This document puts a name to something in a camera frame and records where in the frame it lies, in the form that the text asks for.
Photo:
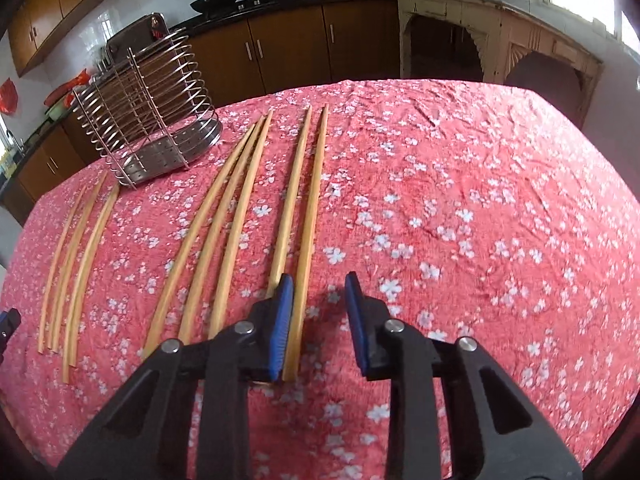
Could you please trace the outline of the green basin with red items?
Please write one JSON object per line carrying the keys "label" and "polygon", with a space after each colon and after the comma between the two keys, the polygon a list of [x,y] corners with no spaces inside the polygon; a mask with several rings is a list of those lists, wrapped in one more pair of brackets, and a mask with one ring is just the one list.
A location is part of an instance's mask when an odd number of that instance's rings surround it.
{"label": "green basin with red items", "polygon": [[53,90],[43,101],[43,105],[47,107],[47,118],[52,122],[60,119],[66,113],[66,110],[70,108],[70,104],[73,103],[73,90],[76,87],[85,86],[89,81],[90,75],[88,70],[84,68],[76,77]]}

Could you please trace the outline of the red plastic bag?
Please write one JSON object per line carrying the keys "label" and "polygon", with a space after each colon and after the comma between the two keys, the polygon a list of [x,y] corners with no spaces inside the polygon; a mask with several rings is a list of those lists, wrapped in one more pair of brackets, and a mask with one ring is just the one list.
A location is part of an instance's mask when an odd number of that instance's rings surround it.
{"label": "red plastic bag", "polygon": [[13,116],[17,111],[18,94],[15,84],[8,78],[0,86],[0,112],[8,116]]}

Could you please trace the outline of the wooden chopstick seven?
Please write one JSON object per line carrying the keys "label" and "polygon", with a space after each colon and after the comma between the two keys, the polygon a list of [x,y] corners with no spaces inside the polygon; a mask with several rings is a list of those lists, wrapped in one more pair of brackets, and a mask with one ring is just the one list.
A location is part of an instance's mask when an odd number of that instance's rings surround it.
{"label": "wooden chopstick seven", "polygon": [[106,172],[103,171],[99,176],[99,179],[96,181],[96,185],[89,193],[84,206],[82,207],[79,220],[76,223],[72,238],[70,239],[70,244],[67,247],[60,280],[58,281],[58,292],[56,293],[55,297],[53,323],[51,325],[51,331],[48,337],[48,348],[55,353],[58,353],[58,348],[60,348],[60,333],[63,322],[68,284],[70,284],[70,276],[72,275],[73,267],[77,259],[79,245],[82,237],[84,236],[88,219],[90,217],[91,211],[93,210],[93,206],[96,203],[96,199],[99,196],[99,192],[102,188],[105,178]]}

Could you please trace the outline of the wooden chopstick one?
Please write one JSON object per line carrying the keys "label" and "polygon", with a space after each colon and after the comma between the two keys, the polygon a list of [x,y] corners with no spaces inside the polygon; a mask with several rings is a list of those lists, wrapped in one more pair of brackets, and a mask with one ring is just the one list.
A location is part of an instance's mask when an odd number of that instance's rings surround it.
{"label": "wooden chopstick one", "polygon": [[311,260],[312,254],[314,253],[314,230],[316,229],[317,224],[320,183],[324,161],[324,150],[326,149],[326,130],[328,130],[328,117],[329,105],[326,104],[322,107],[319,122],[316,149],[314,150],[314,166],[312,166],[311,180],[307,195],[303,233],[300,238],[300,251],[295,278],[290,332],[288,333],[288,346],[286,347],[282,370],[282,379],[285,382],[294,382],[296,379],[300,355],[302,354],[303,328],[310,281]]}

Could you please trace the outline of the wooden chopstick eight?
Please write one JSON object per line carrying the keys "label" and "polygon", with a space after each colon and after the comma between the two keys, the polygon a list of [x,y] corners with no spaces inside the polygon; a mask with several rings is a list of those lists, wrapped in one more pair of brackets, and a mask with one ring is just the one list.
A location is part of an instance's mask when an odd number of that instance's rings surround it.
{"label": "wooden chopstick eight", "polygon": [[47,281],[46,281],[46,286],[44,286],[42,307],[41,307],[41,313],[40,313],[38,339],[37,339],[37,351],[39,354],[43,354],[43,351],[44,351],[44,336],[46,336],[46,330],[47,330],[47,318],[48,318],[48,310],[49,310],[49,304],[50,304],[51,288],[52,288],[53,280],[55,277],[56,268],[58,267],[58,259],[60,258],[68,230],[70,229],[70,225],[72,224],[72,221],[73,221],[74,215],[76,214],[76,210],[78,208],[80,200],[82,199],[82,196],[84,196],[85,194],[85,190],[86,190],[86,186],[83,186],[80,189],[80,191],[77,193],[74,199],[73,205],[70,207],[70,211],[68,212],[66,219],[63,222],[62,231],[60,233],[60,236],[58,237],[58,242],[56,243],[55,251],[53,253],[53,257],[51,260]]}

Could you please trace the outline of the brown lower kitchen cabinets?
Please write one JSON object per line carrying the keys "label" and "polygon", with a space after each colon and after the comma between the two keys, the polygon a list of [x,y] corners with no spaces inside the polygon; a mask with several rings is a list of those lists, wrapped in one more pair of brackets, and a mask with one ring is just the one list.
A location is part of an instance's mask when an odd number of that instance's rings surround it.
{"label": "brown lower kitchen cabinets", "polygon": [[[285,89],[345,79],[395,79],[399,69],[396,0],[245,0],[240,10],[201,15],[184,29],[209,99],[219,107]],[[90,76],[90,82],[114,64]],[[68,111],[73,112],[74,100]],[[31,200],[102,158],[85,134],[85,151],[58,129],[38,136],[13,180]]]}

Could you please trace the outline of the red floral tablecloth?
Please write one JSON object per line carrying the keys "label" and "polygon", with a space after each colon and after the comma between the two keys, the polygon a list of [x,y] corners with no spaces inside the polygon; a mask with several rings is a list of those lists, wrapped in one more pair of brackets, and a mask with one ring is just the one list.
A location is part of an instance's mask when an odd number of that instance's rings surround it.
{"label": "red floral tablecloth", "polygon": [[461,81],[346,81],[219,110],[224,132],[195,166],[121,190],[89,276],[78,363],[39,354],[44,286],[103,171],[88,224],[115,184],[95,162],[42,196],[17,242],[1,304],[22,322],[1,404],[58,462],[137,368],[157,301],[224,160],[272,110],[226,320],[264,296],[306,109],[329,105],[304,346],[295,382],[250,393],[259,479],[377,479],[388,387],[360,375],[342,289],[363,291],[434,339],[471,336],[588,462],[639,389],[639,205],[599,151],[538,94]]}

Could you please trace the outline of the wooden chopstick three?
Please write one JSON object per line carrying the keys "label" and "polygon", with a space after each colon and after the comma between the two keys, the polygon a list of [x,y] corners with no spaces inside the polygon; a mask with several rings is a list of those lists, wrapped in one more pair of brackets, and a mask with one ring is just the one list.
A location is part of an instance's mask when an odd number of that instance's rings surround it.
{"label": "wooden chopstick three", "polygon": [[250,194],[252,194],[256,174],[260,165],[260,161],[262,160],[262,151],[264,150],[265,142],[268,136],[272,115],[273,111],[270,110],[267,113],[264,122],[262,123],[262,128],[260,129],[260,133],[258,134],[258,139],[255,143],[255,147],[252,153],[252,158],[250,159],[250,164],[248,165],[248,169],[246,170],[240,197],[238,203],[236,204],[232,226],[227,240],[226,250],[224,251],[224,258],[222,259],[222,263],[220,266],[218,283],[212,305],[212,312],[210,312],[207,334],[208,339],[213,339],[224,328],[224,319],[226,318],[227,312],[227,301],[230,294],[235,260],[239,251],[240,237],[243,231],[248,202],[250,201]]}

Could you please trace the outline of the wooden chopstick four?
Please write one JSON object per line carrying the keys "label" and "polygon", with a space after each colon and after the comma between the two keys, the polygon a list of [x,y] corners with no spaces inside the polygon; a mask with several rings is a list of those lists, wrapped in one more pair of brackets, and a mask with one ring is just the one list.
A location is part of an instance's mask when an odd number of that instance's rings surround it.
{"label": "wooden chopstick four", "polygon": [[243,148],[239,160],[233,168],[232,174],[224,188],[224,194],[222,194],[217,209],[213,215],[212,224],[209,227],[200,253],[200,258],[198,258],[198,265],[196,266],[191,287],[189,289],[189,296],[183,310],[178,338],[184,344],[190,344],[191,342],[194,320],[198,314],[198,308],[202,305],[201,299],[203,296],[205,280],[207,278],[207,273],[214,256],[214,252],[218,245],[218,237],[220,235],[222,225],[224,224],[224,219],[227,217],[229,204],[235,194],[240,177],[242,177],[242,174],[245,171],[245,167],[250,159],[250,154],[252,154],[254,144],[259,133],[262,131],[264,121],[264,116],[258,119],[257,124],[245,144],[245,148]]}

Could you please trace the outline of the cream wooden side table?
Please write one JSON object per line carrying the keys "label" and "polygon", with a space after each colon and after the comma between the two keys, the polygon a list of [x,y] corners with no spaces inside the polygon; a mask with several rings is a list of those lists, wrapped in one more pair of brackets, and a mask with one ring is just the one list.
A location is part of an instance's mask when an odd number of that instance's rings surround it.
{"label": "cream wooden side table", "polygon": [[575,125],[585,123],[603,62],[559,29],[509,3],[496,0],[397,0],[399,69],[411,77],[409,23],[416,16],[464,28],[471,36],[486,84],[503,84],[518,62],[531,53],[570,66],[582,82]]}

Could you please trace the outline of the wooden chopstick six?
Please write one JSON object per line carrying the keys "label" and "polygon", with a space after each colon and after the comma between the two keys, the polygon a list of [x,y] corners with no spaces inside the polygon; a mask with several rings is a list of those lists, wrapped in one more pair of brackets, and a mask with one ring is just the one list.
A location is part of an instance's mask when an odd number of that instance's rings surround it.
{"label": "wooden chopstick six", "polygon": [[98,220],[96,220],[96,225],[91,231],[86,249],[79,263],[79,271],[76,276],[72,298],[70,298],[70,313],[68,314],[65,326],[62,362],[62,381],[65,385],[70,382],[70,369],[77,365],[79,323],[93,261],[94,258],[96,258],[96,252],[98,251],[108,218],[110,218],[111,212],[117,202],[119,191],[120,185],[115,183],[100,210]]}

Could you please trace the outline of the brown upper wall cabinet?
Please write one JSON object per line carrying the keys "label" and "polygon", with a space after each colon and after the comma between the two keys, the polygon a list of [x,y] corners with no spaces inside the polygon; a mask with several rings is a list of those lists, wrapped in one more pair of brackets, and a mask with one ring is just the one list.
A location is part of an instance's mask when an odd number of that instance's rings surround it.
{"label": "brown upper wall cabinet", "polygon": [[24,76],[52,52],[104,0],[24,0],[9,21],[15,70]]}

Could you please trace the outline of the wooden chopstick two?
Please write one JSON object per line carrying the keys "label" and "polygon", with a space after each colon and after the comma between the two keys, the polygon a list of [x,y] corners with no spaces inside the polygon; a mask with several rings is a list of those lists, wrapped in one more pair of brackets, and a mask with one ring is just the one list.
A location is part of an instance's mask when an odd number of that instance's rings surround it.
{"label": "wooden chopstick two", "polygon": [[288,243],[290,242],[292,222],[294,217],[296,197],[298,193],[300,175],[302,174],[303,162],[305,159],[306,144],[311,123],[312,107],[306,109],[303,127],[297,138],[296,150],[292,163],[288,187],[286,188],[285,199],[280,218],[277,235],[277,243],[274,246],[273,258],[266,296],[271,297],[276,291],[280,282],[280,277],[285,269],[286,255],[288,254]]}

